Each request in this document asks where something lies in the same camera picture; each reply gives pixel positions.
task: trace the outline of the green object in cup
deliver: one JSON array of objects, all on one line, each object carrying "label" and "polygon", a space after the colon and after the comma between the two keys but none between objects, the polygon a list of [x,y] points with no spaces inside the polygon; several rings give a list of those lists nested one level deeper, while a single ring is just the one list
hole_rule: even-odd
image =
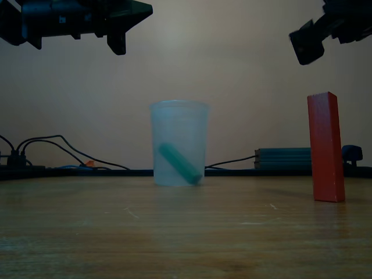
[{"label": "green object in cup", "polygon": [[178,173],[192,185],[197,185],[203,175],[174,147],[164,143],[159,147],[160,154],[178,171]]}]

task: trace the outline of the electrical wire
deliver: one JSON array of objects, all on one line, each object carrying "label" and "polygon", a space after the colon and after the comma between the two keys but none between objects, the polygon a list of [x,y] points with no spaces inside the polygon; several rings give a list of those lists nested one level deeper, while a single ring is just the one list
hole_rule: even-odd
[{"label": "electrical wire", "polygon": [[213,169],[213,170],[225,170],[222,167],[205,167],[206,169]]},{"label": "electrical wire", "polygon": [[[79,151],[79,150],[77,150],[75,147],[73,147],[65,138],[64,138],[64,136],[62,136],[62,135],[50,135],[50,136],[48,136],[48,137],[37,137],[37,138],[29,138],[29,139],[26,139],[26,140],[24,140],[23,142],[21,142],[19,145],[18,145],[18,147],[17,147],[17,151],[19,151],[19,149],[22,147],[22,145],[23,144],[25,144],[26,142],[29,142],[29,141],[35,141],[35,140],[45,140],[45,139],[48,139],[48,138],[61,138],[72,150],[74,150],[75,152],[77,152],[77,153],[79,153],[79,154],[81,154],[81,155],[83,155],[83,156],[85,156],[85,157],[87,157],[87,158],[89,158],[89,159],[91,159],[91,160],[94,160],[94,161],[96,161],[96,162],[99,162],[99,163],[103,163],[103,164],[108,164],[108,165],[110,165],[110,166],[115,166],[115,167],[121,167],[122,169],[126,169],[126,170],[130,170],[128,167],[125,167],[125,166],[122,166],[122,165],[120,165],[120,164],[114,164],[114,163],[109,163],[109,162],[106,162],[106,161],[103,161],[103,160],[99,160],[99,159],[96,159],[96,158],[94,158],[94,157],[92,157],[92,156],[90,156],[90,155],[87,155],[87,154],[85,154],[85,153],[83,153],[83,152],[81,152],[81,151]],[[26,149],[26,146],[28,145],[28,143],[27,144],[25,144],[25,146],[23,147],[23,151]]]},{"label": "electrical wire", "polygon": [[242,159],[237,159],[237,160],[231,160],[231,161],[225,161],[225,162],[221,162],[221,163],[215,163],[215,164],[211,164],[209,166],[206,166],[205,168],[206,169],[211,169],[212,167],[219,166],[221,164],[230,164],[230,163],[245,161],[245,160],[253,159],[255,157],[257,157],[257,156],[255,155],[255,156],[250,156],[250,157],[247,157],[247,158],[242,158]]},{"label": "electrical wire", "polygon": [[0,135],[0,138],[5,141],[7,144],[9,144],[10,148],[12,149],[12,151],[14,151],[14,146],[12,145],[12,143],[10,141],[8,141],[5,137],[3,137],[2,135]]},{"label": "electrical wire", "polygon": [[32,144],[33,142],[47,142],[49,144],[52,144],[52,145],[55,145],[57,146],[58,148],[62,149],[63,151],[65,151],[66,153],[70,154],[72,157],[74,157],[76,159],[76,161],[78,161],[80,164],[82,165],[85,165],[84,162],[82,160],[80,160],[78,157],[76,157],[75,155],[73,155],[70,151],[68,151],[67,149],[63,148],[62,146],[60,146],[59,144],[56,144],[55,142],[52,142],[52,141],[45,141],[43,139],[36,139],[36,140],[32,140],[32,141],[29,141],[28,143],[26,143],[23,147],[23,150],[22,150],[22,153],[25,153],[26,151],[26,148],[29,144]]}]

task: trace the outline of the beige wall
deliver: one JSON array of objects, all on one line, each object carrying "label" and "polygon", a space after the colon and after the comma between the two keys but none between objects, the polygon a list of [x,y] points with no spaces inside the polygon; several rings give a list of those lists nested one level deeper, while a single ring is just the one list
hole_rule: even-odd
[{"label": "beige wall", "polygon": [[[149,104],[194,99],[212,107],[213,163],[257,148],[309,146],[306,96],[331,91],[342,144],[362,146],[364,164],[372,165],[372,38],[349,45],[328,39],[324,57],[306,67],[288,39],[321,16],[321,0],[147,3],[154,15],[127,34],[126,56],[94,35],[46,38],[42,51],[0,41],[1,134],[13,142],[63,134],[98,158],[151,168]],[[47,144],[27,155],[35,164],[75,163]]]}]

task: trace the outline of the plastic cup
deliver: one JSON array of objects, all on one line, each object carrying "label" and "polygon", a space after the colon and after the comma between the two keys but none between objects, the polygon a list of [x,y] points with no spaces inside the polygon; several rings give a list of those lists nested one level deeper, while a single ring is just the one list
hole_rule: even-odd
[{"label": "plastic cup", "polygon": [[154,179],[157,185],[199,185],[204,178],[209,107],[163,101],[150,107]]}]

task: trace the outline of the red block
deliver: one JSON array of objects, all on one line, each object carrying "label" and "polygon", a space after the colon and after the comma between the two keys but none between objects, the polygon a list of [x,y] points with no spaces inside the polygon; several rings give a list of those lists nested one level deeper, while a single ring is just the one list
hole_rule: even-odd
[{"label": "red block", "polygon": [[308,96],[313,190],[316,201],[345,200],[337,97],[332,93]]}]

